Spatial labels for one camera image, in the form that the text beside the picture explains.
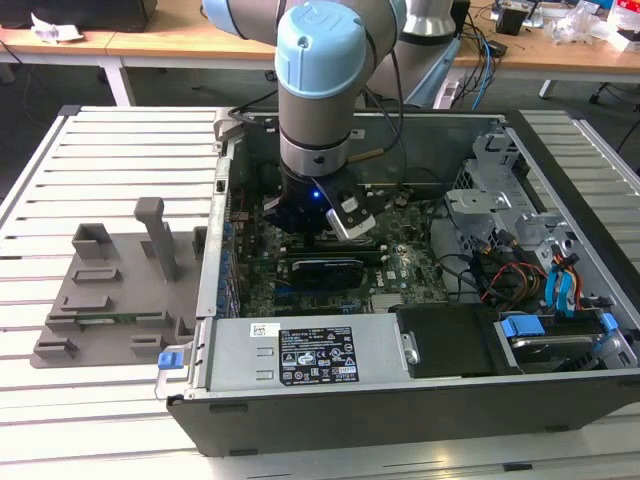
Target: light blue robot joint cap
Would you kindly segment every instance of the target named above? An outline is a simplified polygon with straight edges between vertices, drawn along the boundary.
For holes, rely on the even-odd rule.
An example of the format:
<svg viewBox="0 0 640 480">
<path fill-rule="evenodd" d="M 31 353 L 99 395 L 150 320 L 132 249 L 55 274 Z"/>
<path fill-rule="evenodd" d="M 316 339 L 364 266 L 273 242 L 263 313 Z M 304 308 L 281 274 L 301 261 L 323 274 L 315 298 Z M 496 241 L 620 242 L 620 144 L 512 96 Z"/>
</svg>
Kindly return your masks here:
<svg viewBox="0 0 640 480">
<path fill-rule="evenodd" d="M 400 38 L 400 34 L 407 23 L 407 3 L 405 0 L 389 0 L 389 2 L 391 2 L 393 14 L 396 16 L 396 38 Z"/>
<path fill-rule="evenodd" d="M 278 26 L 278 79 L 302 98 L 335 96 L 360 76 L 366 41 L 360 16 L 349 7 L 333 2 L 293 7 Z"/>
<path fill-rule="evenodd" d="M 218 30 L 231 33 L 238 37 L 242 36 L 233 22 L 228 0 L 202 0 L 202 6 L 204 7 L 207 17 L 209 17 L 209 21 L 213 23 Z"/>
</svg>

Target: motherboard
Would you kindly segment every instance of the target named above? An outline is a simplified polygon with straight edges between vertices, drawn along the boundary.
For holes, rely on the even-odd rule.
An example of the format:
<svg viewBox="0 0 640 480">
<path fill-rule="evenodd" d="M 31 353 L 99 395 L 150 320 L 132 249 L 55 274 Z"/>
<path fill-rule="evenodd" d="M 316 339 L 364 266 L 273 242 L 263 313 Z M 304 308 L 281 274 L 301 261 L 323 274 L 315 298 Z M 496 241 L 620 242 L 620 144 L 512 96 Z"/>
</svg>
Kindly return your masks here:
<svg viewBox="0 0 640 480">
<path fill-rule="evenodd" d="M 447 301 L 425 238 L 427 202 L 376 218 L 352 242 L 325 232 L 312 246 L 262 218 L 235 215 L 240 315 L 246 318 L 386 313 L 399 304 Z"/>
</svg>

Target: white paper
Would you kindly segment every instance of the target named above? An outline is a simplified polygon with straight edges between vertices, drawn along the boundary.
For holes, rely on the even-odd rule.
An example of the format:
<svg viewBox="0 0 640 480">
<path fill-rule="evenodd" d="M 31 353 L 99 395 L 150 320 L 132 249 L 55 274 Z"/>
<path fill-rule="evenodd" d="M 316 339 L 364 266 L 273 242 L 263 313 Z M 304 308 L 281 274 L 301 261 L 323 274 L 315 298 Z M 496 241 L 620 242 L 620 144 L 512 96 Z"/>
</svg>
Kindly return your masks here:
<svg viewBox="0 0 640 480">
<path fill-rule="evenodd" d="M 43 42 L 57 44 L 58 42 L 69 42 L 84 38 L 75 25 L 53 25 L 43 22 L 33 13 L 31 14 L 33 27 L 31 31 Z"/>
</svg>

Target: floor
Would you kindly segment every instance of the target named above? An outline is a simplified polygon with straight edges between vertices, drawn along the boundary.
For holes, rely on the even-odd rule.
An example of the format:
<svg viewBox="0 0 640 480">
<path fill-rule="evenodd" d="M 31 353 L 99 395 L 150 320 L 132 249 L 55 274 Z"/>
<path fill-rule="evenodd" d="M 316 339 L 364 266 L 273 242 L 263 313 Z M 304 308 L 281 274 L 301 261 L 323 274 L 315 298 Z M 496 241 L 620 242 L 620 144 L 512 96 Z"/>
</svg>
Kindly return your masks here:
<svg viewBox="0 0 640 480">
<path fill-rule="evenodd" d="M 16 82 L 0 85 L 0 199 L 4 198 L 63 104 L 113 105 L 109 87 L 97 80 L 97 68 L 19 66 Z M 262 72 L 129 69 L 138 105 L 238 105 L 274 88 Z M 192 87 L 202 85 L 199 90 Z M 639 118 L 640 89 L 629 85 L 602 93 L 598 105 L 588 102 L 593 83 L 559 83 L 553 98 L 538 97 L 540 82 L 496 79 L 479 110 L 513 108 L 566 110 L 585 118 L 612 146 L 617 146 Z M 640 129 L 629 139 L 623 158 L 640 167 Z"/>
</svg>

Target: wooden table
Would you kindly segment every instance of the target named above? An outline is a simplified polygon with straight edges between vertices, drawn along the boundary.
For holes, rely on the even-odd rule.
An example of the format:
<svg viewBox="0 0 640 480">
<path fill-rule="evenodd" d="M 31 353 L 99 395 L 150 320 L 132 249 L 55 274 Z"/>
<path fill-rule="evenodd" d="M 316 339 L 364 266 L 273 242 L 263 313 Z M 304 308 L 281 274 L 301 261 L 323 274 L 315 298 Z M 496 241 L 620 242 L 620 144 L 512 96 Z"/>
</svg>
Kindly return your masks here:
<svg viewBox="0 0 640 480">
<path fill-rule="evenodd" d="M 485 35 L 509 47 L 498 76 L 547 80 L 542 96 L 550 93 L 554 80 L 640 83 L 640 54 L 617 52 L 599 40 L 554 46 L 540 29 L 523 28 L 517 37 L 496 34 L 495 23 L 483 18 L 488 18 L 488 10 L 479 12 L 490 2 L 472 0 L 471 15 Z M 221 32 L 199 7 L 200 0 L 158 0 L 145 33 L 86 32 L 86 41 L 55 46 L 43 44 L 28 30 L 0 29 L 0 39 L 25 63 L 103 67 L 121 106 L 135 105 L 126 67 L 273 69 L 272 47 Z M 3 61 L 15 60 L 0 49 Z M 475 48 L 463 44 L 445 86 L 458 83 L 476 63 Z M 440 106 L 446 108 L 447 99 L 440 97 Z"/>
</svg>

